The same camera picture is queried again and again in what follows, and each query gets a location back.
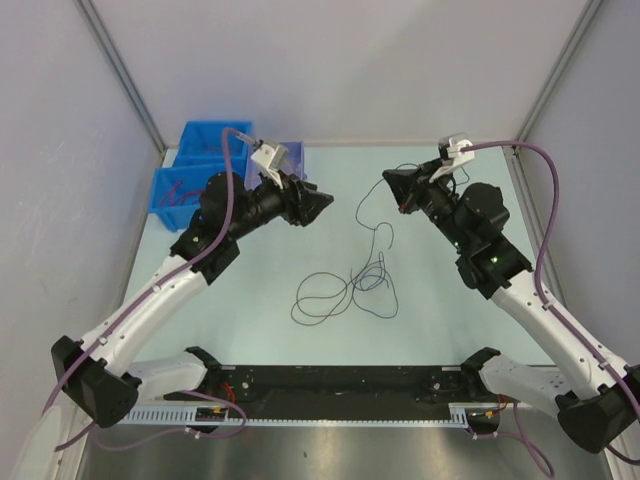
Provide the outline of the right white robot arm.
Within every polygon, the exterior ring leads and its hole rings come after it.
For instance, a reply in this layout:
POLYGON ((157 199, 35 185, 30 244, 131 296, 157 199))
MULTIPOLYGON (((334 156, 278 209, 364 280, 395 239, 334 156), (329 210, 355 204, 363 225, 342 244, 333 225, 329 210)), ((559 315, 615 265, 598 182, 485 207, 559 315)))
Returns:
POLYGON ((421 211, 455 248, 463 283, 513 318, 554 362, 551 373, 485 347, 462 365, 463 393, 520 400, 555 418, 580 448, 598 454, 638 416, 639 369, 595 339, 535 283, 531 262, 502 232, 509 218, 501 190, 472 183, 463 193, 451 176, 433 179, 436 161, 389 169, 382 177, 402 214, 421 211))

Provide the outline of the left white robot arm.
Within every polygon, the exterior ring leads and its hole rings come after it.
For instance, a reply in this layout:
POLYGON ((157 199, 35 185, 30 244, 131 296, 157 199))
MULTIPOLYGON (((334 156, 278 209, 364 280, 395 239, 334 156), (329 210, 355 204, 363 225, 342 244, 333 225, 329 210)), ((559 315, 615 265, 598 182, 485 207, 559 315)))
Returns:
POLYGON ((265 179, 253 190, 234 174, 211 177, 188 228, 150 281, 81 339, 51 348, 58 389, 93 422, 109 428, 139 402, 182 391, 214 397, 221 387, 214 357, 200 347, 156 361, 136 356, 155 332, 239 256, 239 240, 276 218, 306 227, 334 198, 295 175, 265 179))

